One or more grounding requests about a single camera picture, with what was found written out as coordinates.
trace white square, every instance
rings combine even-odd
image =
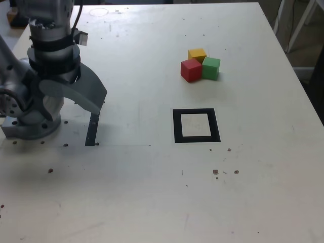
[[[183,137],[211,136],[207,114],[181,114]]]

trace black square outline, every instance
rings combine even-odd
[[[208,142],[220,142],[219,131],[217,127],[217,121],[215,111],[213,108],[205,109],[173,109],[173,129],[174,129],[174,142],[175,143],[208,143]],[[209,129],[211,131],[210,136],[182,136],[182,114],[207,114]]]

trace red cube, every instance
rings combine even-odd
[[[203,66],[195,58],[181,62],[181,76],[183,76],[188,83],[201,79],[202,72]]]

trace black strap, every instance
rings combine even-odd
[[[39,41],[31,36],[29,37],[29,39],[32,41],[33,47],[36,50],[43,52],[55,52],[74,45],[73,37],[71,35],[68,35],[62,39],[54,40],[52,42]]]

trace white table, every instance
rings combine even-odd
[[[78,28],[108,90],[100,145],[69,100],[45,144],[2,138],[1,242],[324,241],[324,128],[258,4],[89,6]],[[180,76],[192,48],[218,81]],[[175,144],[175,108],[213,108],[221,142]]]

